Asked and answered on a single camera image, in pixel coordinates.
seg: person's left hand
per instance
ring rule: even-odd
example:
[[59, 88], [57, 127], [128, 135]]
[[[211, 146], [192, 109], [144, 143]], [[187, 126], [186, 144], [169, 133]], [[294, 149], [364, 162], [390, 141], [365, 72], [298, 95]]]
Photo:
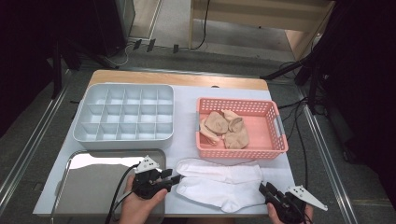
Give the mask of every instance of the person's left hand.
[[[134, 176], [129, 175], [124, 192], [131, 190], [133, 183]], [[167, 192], [166, 189], [162, 189], [148, 200], [138, 197], [135, 193], [128, 195], [122, 202], [120, 224], [144, 224], [151, 210], [165, 198]]]

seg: white divided organizer box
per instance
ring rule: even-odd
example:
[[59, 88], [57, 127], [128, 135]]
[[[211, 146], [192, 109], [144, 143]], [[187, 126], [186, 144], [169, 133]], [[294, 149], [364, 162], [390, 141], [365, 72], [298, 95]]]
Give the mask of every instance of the white divided organizer box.
[[87, 149], [169, 147], [174, 90], [169, 85], [96, 84], [88, 88], [73, 135]]

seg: hand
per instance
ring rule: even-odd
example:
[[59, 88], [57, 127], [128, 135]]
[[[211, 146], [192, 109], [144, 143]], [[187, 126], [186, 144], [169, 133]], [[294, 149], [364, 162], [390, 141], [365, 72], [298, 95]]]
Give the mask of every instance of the hand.
[[[267, 209], [268, 209], [268, 216], [270, 217], [271, 221], [274, 224], [283, 224], [283, 222], [281, 220], [279, 220], [276, 210], [271, 203], [267, 204]], [[308, 223], [309, 220], [312, 220], [312, 218], [314, 217], [314, 207], [312, 207], [312, 205], [310, 205], [310, 204], [307, 204], [304, 212], [309, 217], [309, 219], [308, 218], [306, 219], [306, 222]]]
[[[133, 183], [134, 176], [128, 176], [124, 192], [131, 190]], [[161, 189], [149, 200], [142, 199], [135, 193], [128, 195], [122, 202], [120, 224], [144, 224], [151, 210], [165, 198], [167, 192], [166, 189]]]

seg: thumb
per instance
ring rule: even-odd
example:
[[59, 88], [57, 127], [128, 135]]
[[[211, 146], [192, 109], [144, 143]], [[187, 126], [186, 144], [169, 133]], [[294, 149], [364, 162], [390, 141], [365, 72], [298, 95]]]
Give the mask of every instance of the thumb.
[[267, 209], [268, 209], [268, 216], [270, 217], [271, 221], [274, 224], [282, 224], [283, 222], [279, 220], [279, 217], [277, 216], [277, 212], [275, 207], [271, 204], [267, 204]]
[[157, 204], [163, 201], [168, 191], [166, 189], [161, 189], [158, 191], [151, 199], [148, 200], [148, 206], [150, 209], [154, 208]]

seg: finger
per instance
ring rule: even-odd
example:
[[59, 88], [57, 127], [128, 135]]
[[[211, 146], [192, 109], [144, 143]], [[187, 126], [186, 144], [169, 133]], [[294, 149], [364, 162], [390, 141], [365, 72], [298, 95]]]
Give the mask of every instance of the finger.
[[126, 179], [124, 193], [127, 191], [131, 191], [133, 183], [134, 183], [134, 175], [128, 175], [128, 178]]
[[277, 216], [277, 213], [276, 213], [276, 209], [271, 203], [267, 204], [267, 209], [268, 209], [268, 216], [270, 217], [271, 221], [274, 224], [283, 223], [282, 221], [279, 220], [279, 217]]
[[311, 204], [307, 204], [307, 205], [306, 205], [306, 207], [305, 207], [305, 214], [306, 214], [309, 218], [311, 218], [311, 220], [312, 220], [312, 218], [314, 217], [314, 207], [313, 207]]
[[149, 209], [154, 208], [157, 204], [163, 201], [168, 191], [166, 189], [161, 189], [158, 191], [151, 199], [148, 200]]

